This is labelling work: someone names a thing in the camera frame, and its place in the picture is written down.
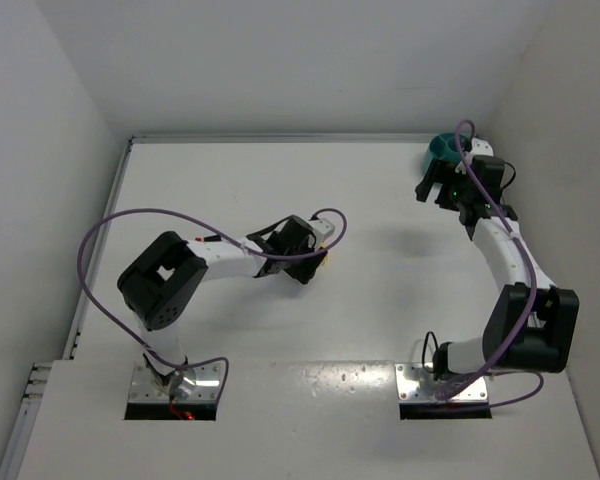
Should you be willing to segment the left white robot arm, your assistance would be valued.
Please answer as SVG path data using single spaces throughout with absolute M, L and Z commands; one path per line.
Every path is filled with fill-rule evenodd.
M 177 320 L 201 283 L 284 272 L 306 284 L 326 257 L 322 245 L 334 232 L 326 219 L 305 221 L 296 215 L 247 235 L 237 246 L 219 236 L 189 242 L 167 231 L 123 271 L 117 287 L 138 319 L 141 339 L 164 360 L 184 365 L 188 359 Z

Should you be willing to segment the yellow lego assembly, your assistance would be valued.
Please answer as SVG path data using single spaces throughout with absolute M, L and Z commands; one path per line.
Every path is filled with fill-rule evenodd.
M 322 252 L 322 257 L 320 262 L 318 263 L 318 267 L 322 267 L 328 259 L 329 248 L 326 243 L 320 245 L 320 251 Z

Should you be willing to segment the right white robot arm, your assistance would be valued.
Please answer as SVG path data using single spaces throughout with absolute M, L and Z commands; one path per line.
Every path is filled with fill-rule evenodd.
M 568 362 L 579 298 L 543 272 L 520 234 L 515 210 L 501 201 L 506 163 L 477 155 L 468 168 L 442 159 L 429 164 L 415 189 L 419 202 L 440 188 L 436 204 L 459 215 L 484 256 L 499 297 L 482 335 L 440 344 L 437 380 L 459 380 L 495 369 L 560 373 Z

